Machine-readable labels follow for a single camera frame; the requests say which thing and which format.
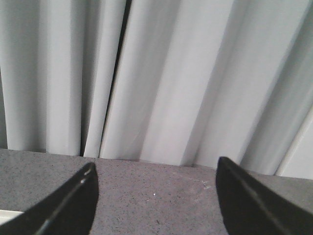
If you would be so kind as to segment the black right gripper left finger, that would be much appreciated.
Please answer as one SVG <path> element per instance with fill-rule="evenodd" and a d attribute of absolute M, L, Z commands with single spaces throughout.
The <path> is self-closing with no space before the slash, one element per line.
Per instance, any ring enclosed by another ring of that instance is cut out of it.
<path fill-rule="evenodd" d="M 88 235 L 98 202 L 98 176 L 87 163 L 63 185 L 0 227 L 2 235 Z"/>

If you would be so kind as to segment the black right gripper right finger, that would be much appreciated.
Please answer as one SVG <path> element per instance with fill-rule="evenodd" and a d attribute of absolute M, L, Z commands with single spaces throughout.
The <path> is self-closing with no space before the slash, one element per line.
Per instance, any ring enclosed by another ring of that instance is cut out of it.
<path fill-rule="evenodd" d="M 230 235 L 311 235 L 313 215 L 250 176 L 228 157 L 219 157 L 216 190 Z"/>

